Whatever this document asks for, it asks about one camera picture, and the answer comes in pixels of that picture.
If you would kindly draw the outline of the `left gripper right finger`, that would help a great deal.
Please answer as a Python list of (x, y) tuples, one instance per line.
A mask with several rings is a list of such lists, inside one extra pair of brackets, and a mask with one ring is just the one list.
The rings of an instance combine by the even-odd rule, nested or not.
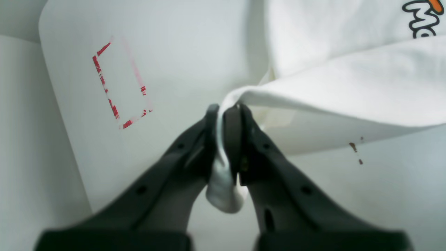
[(247, 106), (224, 112), (223, 135), (233, 175), (255, 208), (255, 251), (413, 250), (405, 232), (369, 224), (331, 199), (286, 159)]

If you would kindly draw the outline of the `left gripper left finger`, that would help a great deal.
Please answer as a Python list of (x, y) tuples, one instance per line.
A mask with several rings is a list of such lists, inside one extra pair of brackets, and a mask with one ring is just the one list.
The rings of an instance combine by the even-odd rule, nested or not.
[(185, 130), (143, 175), (103, 210), (64, 230), (47, 230), (37, 251), (193, 251), (192, 206), (209, 180), (217, 104)]

